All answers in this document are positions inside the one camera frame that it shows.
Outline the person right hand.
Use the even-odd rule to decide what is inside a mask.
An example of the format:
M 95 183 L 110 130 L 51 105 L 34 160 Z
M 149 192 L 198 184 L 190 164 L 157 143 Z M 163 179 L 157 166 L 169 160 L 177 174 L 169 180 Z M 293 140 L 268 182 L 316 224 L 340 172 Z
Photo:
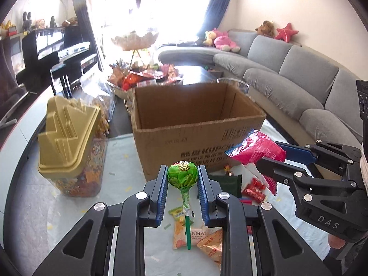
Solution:
M 328 235 L 328 244 L 330 246 L 330 248 L 332 249 L 341 249 L 345 246 L 345 240 L 340 239 L 339 237 L 336 237 L 332 234 Z

